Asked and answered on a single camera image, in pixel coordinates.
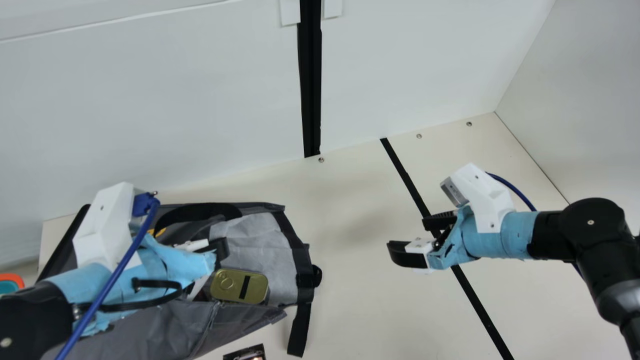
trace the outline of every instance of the blue cable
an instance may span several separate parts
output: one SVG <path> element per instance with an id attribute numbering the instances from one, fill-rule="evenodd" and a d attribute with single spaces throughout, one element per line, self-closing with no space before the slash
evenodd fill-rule
<path id="1" fill-rule="evenodd" d="M 127 252 L 124 254 L 124 257 L 116 267 L 116 270 L 113 271 L 113 274 L 111 274 L 111 277 L 109 278 L 109 280 L 107 280 L 107 283 L 104 285 L 102 290 L 100 290 L 98 297 L 93 301 L 93 303 L 89 307 L 89 310 L 87 310 L 82 319 L 80 319 L 80 322 L 76 326 L 73 334 L 71 334 L 71 337 L 69 338 L 69 340 L 67 340 L 65 346 L 60 350 L 60 353 L 58 353 L 58 356 L 56 356 L 55 360 L 64 360 L 64 358 L 69 355 L 69 352 L 71 352 L 71 349 L 77 343 L 86 326 L 89 325 L 91 320 L 93 320 L 95 312 L 98 311 L 98 308 L 100 307 L 100 305 L 102 305 L 102 302 L 109 294 L 109 291 L 111 291 L 113 285 L 116 283 L 116 281 L 124 271 L 124 268 L 129 263 L 129 260 L 131 260 L 133 254 L 135 254 L 140 247 L 142 239 L 144 239 L 147 230 L 149 230 L 149 227 L 151 226 L 151 221 L 153 221 L 154 217 L 156 217 L 156 212 L 158 210 L 158 207 L 160 206 L 160 201 L 150 196 L 147 204 L 149 205 L 149 214 L 147 215 L 144 223 L 142 223 L 140 231 L 138 231 L 136 237 L 133 239 L 129 250 L 127 250 Z"/>
<path id="2" fill-rule="evenodd" d="M 527 204 L 527 206 L 529 207 L 529 210 L 531 211 L 537 211 L 536 207 L 533 206 L 533 204 L 531 204 L 531 201 L 529 201 L 529 199 L 527 199 L 527 197 L 520 191 L 518 190 L 517 187 L 513 186 L 513 184 L 511 184 L 509 181 L 506 181 L 504 178 L 495 175 L 495 174 L 491 174 L 490 172 L 487 173 L 489 176 L 491 176 L 492 178 L 498 180 L 499 182 L 501 182 L 504 186 L 508 187 L 509 189 L 511 189 L 512 192 L 515 192 L 516 195 L 518 195 L 522 201 Z M 580 269 L 578 269 L 578 265 L 576 265 L 576 263 L 572 263 L 573 264 L 573 268 L 575 269 L 575 271 L 578 272 L 578 274 L 582 277 L 582 273 L 580 273 Z"/>

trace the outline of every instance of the black bag handle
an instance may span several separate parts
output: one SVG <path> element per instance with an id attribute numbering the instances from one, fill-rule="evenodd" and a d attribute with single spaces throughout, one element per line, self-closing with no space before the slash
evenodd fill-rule
<path id="1" fill-rule="evenodd" d="M 200 204 L 184 205 L 161 216 L 154 226 L 153 236 L 156 235 L 156 231 L 162 230 L 170 225 L 179 222 L 207 220 L 216 215 L 224 215 L 227 221 L 242 217 L 240 210 L 231 204 L 203 202 Z"/>

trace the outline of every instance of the white table surface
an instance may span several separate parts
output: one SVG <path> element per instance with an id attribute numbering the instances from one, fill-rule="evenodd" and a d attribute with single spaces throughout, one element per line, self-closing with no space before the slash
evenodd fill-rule
<path id="1" fill-rule="evenodd" d="M 439 183 L 470 161 L 510 180 L 539 209 L 566 206 L 495 114 L 393 136 L 390 142 L 433 213 L 452 209 Z M 369 142 L 322 157 L 323 163 L 318 157 L 291 161 L 191 184 L 159 198 L 165 204 L 268 201 L 287 206 L 289 220 L 310 244 L 312 261 L 324 275 L 304 359 L 500 359 L 450 270 L 418 275 L 391 262 L 387 241 L 426 233 L 382 145 Z M 526 210 L 519 200 L 516 205 Z M 40 268 L 72 219 L 44 223 Z M 570 265 L 481 259 L 462 269 L 515 359 L 628 357 L 617 328 L 600 319 Z M 286 354 L 286 344 L 295 308 L 287 312 L 285 320 L 202 359 L 221 359 L 258 343 L 269 360 L 294 359 Z"/>

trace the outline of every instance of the bolt head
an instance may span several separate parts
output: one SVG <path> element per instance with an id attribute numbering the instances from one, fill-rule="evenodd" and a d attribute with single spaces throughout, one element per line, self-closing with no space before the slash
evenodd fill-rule
<path id="1" fill-rule="evenodd" d="M 11 338 L 4 338 L 0 340 L 0 347 L 8 348 L 11 346 L 12 343 L 13 343 L 13 340 Z"/>

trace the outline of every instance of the orange object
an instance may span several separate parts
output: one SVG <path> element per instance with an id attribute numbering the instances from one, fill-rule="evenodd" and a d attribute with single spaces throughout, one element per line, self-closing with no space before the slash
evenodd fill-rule
<path id="1" fill-rule="evenodd" d="M 12 281 L 18 286 L 18 289 L 24 289 L 24 280 L 18 274 L 0 274 L 0 281 Z"/>

